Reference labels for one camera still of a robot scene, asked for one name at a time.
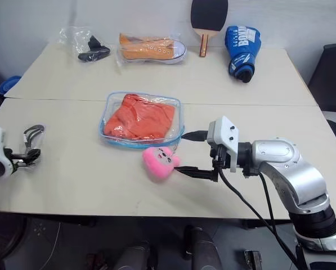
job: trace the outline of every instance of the black paddle rubber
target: black paddle rubber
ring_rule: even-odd
[[[190,20],[195,29],[220,31],[228,13],[228,0],[192,0]]]

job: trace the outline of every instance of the white table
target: white table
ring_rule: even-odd
[[[7,99],[0,108],[0,127],[7,146],[19,150],[25,127],[46,125],[42,160],[33,171],[18,171],[0,181],[0,210],[76,215],[256,218],[221,181],[214,183],[173,172],[163,184],[152,183],[141,151],[104,144],[98,123],[101,101]],[[325,177],[336,213],[336,139],[316,106],[185,105],[186,131],[205,130],[226,115],[240,129],[240,141],[284,136]],[[210,169],[209,146],[182,140],[182,165]],[[268,217],[261,181],[226,172],[231,183]],[[287,218],[267,181],[276,218]]]
[[[135,63],[118,67],[115,52],[81,63],[60,44],[50,44],[6,97],[103,101],[111,92],[146,92],[185,104],[316,106],[284,49],[261,49],[256,72],[244,84],[229,76],[225,48],[210,47],[205,58],[189,48],[177,65]]]

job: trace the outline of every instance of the ping pong paddle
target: ping pong paddle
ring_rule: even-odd
[[[228,13],[228,0],[192,0],[190,20],[194,31],[200,35],[199,56],[207,54],[208,39],[222,30]]]

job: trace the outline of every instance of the orange shirt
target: orange shirt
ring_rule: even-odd
[[[127,94],[105,124],[104,134],[129,140],[164,138],[174,117],[174,107]]]

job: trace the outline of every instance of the sneaker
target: sneaker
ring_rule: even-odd
[[[175,64],[186,56],[183,43],[169,38],[135,38],[120,34],[120,51],[128,62],[157,61]]]

